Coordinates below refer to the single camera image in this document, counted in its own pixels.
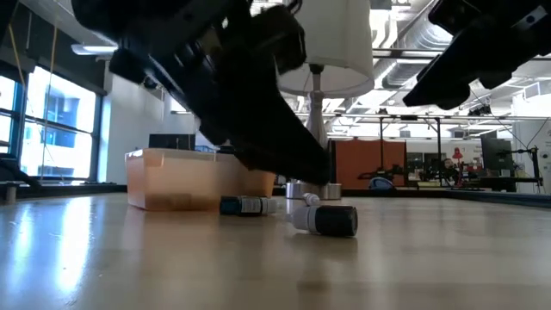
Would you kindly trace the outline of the long ceiling light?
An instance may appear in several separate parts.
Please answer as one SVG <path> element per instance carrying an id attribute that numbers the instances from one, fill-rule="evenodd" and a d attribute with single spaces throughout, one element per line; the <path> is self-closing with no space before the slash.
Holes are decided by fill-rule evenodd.
<path id="1" fill-rule="evenodd" d="M 117 46 L 87 46 L 72 44 L 71 50 L 81 56 L 109 56 L 118 49 Z"/>

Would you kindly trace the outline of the orange room partition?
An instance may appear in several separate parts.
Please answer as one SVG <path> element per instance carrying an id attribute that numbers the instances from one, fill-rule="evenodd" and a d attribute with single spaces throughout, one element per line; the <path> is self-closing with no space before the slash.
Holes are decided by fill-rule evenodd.
<path id="1" fill-rule="evenodd" d="M 406 143 L 390 140 L 335 140 L 336 183 L 342 189 L 367 189 L 368 173 L 389 171 L 395 165 L 399 174 L 393 175 L 393 184 L 406 185 Z"/>

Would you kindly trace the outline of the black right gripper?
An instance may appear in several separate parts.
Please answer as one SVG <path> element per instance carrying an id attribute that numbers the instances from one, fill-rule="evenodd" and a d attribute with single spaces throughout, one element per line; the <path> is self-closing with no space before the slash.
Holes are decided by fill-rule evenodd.
<path id="1" fill-rule="evenodd" d="M 452 41 L 418 74 L 403 99 L 407 107 L 456 108 L 475 79 L 493 89 L 520 65 L 551 53 L 551 0 L 438 0 L 430 22 Z"/>

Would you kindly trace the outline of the white shade table lamp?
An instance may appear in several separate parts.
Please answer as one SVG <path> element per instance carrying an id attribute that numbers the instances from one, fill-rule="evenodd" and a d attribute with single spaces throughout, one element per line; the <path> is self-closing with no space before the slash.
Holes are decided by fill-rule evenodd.
<path id="1" fill-rule="evenodd" d="M 329 156 L 329 182 L 316 186 L 296 177 L 287 185 L 287 197 L 312 193 L 322 199 L 341 197 L 336 184 L 333 143 L 327 138 L 325 102 L 344 102 L 374 88 L 369 0 L 302 0 L 295 18 L 305 30 L 306 62 L 283 74 L 279 89 L 303 96 L 309 106 L 306 128 Z"/>

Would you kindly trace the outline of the large glass window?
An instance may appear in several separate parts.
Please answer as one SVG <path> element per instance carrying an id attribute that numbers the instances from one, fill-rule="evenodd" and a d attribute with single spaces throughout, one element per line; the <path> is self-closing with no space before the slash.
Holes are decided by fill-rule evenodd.
<path id="1" fill-rule="evenodd" d="M 0 74 L 0 154 L 42 180 L 92 178 L 102 98 L 40 66 L 23 76 Z"/>

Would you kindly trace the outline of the person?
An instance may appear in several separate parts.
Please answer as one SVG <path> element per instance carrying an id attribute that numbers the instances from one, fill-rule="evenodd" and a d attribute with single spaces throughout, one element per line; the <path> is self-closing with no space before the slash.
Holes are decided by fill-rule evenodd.
<path id="1" fill-rule="evenodd" d="M 443 160 L 440 176 L 443 179 L 443 185 L 446 186 L 461 186 L 462 161 L 452 158 Z"/>

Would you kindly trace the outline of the blue rounded object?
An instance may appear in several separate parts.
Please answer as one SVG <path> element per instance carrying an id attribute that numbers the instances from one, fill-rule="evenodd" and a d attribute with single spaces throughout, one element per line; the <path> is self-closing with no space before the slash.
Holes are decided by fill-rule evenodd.
<path id="1" fill-rule="evenodd" d="M 373 177 L 370 179 L 368 188 L 370 190 L 389 191 L 395 190 L 395 186 L 392 181 L 385 177 Z"/>

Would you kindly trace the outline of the orange translucent plastic bin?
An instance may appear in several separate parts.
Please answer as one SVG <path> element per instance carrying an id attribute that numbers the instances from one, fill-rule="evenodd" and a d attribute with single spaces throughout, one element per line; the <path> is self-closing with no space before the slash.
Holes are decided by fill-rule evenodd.
<path id="1" fill-rule="evenodd" d="M 271 197 L 276 178 L 213 152 L 147 148 L 125 163 L 128 203 L 146 211 L 217 211 L 223 196 Z"/>

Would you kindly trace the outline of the black computer monitor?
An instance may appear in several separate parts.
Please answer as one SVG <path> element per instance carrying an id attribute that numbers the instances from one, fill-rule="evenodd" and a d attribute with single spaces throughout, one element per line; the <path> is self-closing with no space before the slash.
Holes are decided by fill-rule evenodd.
<path id="1" fill-rule="evenodd" d="M 149 135 L 148 147 L 193 151 L 195 149 L 195 135 L 175 133 L 151 133 Z"/>
<path id="2" fill-rule="evenodd" d="M 483 165 L 486 170 L 513 170 L 514 164 L 510 141 L 504 139 L 482 138 L 481 146 Z"/>

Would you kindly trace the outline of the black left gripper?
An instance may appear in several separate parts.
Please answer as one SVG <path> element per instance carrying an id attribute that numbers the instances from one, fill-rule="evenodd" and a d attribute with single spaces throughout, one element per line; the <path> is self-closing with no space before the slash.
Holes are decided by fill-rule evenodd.
<path id="1" fill-rule="evenodd" d="M 277 87 L 306 61 L 303 0 L 71 0 L 77 21 L 115 44 L 109 69 L 162 86 L 252 170 L 325 185 L 328 152 Z"/>

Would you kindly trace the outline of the black metal gantry frame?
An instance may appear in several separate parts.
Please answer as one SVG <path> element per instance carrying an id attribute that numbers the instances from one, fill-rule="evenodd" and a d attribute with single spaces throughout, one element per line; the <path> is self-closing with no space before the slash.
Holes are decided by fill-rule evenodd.
<path id="1" fill-rule="evenodd" d="M 322 128 L 331 140 L 390 140 L 406 143 L 406 185 L 418 182 L 420 173 L 430 166 L 437 167 L 433 160 L 452 158 L 455 147 L 459 147 L 464 164 L 482 163 L 481 136 L 455 138 L 452 124 L 437 124 L 434 119 L 418 119 L 416 121 L 401 120 L 400 118 L 363 118 L 359 122 L 349 125 L 338 123 L 333 126 L 332 118 L 322 120 Z M 367 176 L 390 177 L 399 174 L 400 168 L 394 166 L 391 170 L 378 170 L 368 173 Z"/>

